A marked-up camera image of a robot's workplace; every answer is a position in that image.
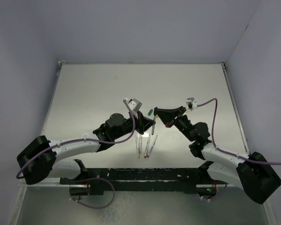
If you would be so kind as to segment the white pen blue end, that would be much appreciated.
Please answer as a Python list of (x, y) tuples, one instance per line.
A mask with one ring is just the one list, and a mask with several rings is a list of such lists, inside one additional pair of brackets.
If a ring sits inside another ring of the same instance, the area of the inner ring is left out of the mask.
[(154, 125), (152, 126), (152, 130), (151, 130), (151, 135), (154, 135), (154, 131), (155, 131), (155, 124), (156, 124), (156, 116), (154, 116)]

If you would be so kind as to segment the white pen yellow end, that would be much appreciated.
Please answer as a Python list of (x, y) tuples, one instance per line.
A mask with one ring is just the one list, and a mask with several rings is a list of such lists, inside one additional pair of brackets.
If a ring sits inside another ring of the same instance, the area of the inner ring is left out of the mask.
[(139, 140), (138, 140), (138, 137), (136, 136), (135, 137), (135, 140), (136, 140), (136, 148), (137, 148), (137, 158), (140, 159), (140, 144), (139, 144)]

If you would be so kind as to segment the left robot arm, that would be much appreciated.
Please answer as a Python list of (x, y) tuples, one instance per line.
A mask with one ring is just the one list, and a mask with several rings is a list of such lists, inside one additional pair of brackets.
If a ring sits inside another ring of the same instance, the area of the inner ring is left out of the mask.
[(25, 179), (34, 185), (46, 178), (68, 178), (77, 184), (87, 179), (87, 172), (75, 162), (61, 165), (60, 161), (84, 153), (97, 153), (116, 144), (128, 141), (135, 132), (143, 135), (156, 122), (143, 116), (140, 111), (129, 109), (129, 118), (120, 113), (112, 114), (105, 123), (91, 134), (82, 138), (48, 140), (45, 135), (37, 136), (16, 158), (20, 167), (17, 179)]

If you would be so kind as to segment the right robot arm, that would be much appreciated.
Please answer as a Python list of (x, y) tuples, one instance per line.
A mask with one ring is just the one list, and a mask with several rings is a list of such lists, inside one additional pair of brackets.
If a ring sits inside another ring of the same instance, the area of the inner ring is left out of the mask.
[(185, 113), (183, 106), (154, 109), (165, 127), (175, 126), (191, 142), (189, 149), (193, 156), (205, 161), (199, 171), (203, 183), (219, 180), (232, 184), (258, 204), (263, 204), (281, 186), (281, 178), (262, 154), (239, 154), (220, 149), (209, 139), (207, 123), (192, 124)]

